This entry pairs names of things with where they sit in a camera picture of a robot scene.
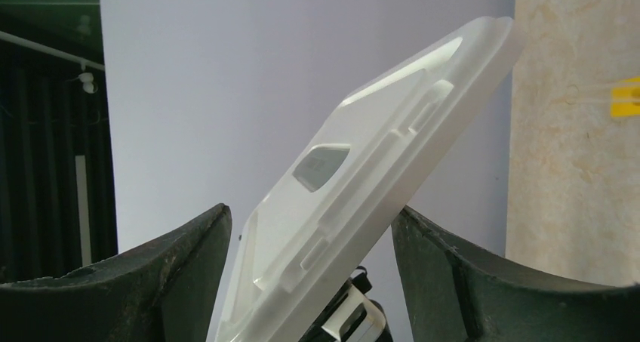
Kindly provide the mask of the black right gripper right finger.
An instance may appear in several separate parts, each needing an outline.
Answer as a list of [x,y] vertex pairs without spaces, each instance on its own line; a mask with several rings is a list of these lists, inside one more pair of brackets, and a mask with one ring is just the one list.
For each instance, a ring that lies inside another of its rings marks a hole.
[[501,257],[404,208],[395,259],[416,341],[637,341],[639,286],[613,287]]

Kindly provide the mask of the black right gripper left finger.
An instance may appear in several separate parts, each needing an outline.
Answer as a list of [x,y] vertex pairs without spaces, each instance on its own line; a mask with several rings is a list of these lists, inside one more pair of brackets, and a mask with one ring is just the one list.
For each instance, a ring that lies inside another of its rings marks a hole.
[[3,341],[204,341],[232,232],[228,206],[59,278],[1,286]]

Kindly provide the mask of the white plastic tray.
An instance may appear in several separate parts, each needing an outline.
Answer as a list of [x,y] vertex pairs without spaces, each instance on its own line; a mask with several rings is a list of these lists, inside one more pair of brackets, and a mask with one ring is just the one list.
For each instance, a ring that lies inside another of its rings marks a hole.
[[479,17],[345,97],[245,221],[218,341],[297,341],[511,71]]

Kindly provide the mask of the yellow test tube rack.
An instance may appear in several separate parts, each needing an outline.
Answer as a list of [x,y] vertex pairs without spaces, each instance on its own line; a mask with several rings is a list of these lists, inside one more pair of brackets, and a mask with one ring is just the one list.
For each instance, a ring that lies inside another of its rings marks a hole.
[[610,116],[615,119],[639,116],[639,77],[614,84]]

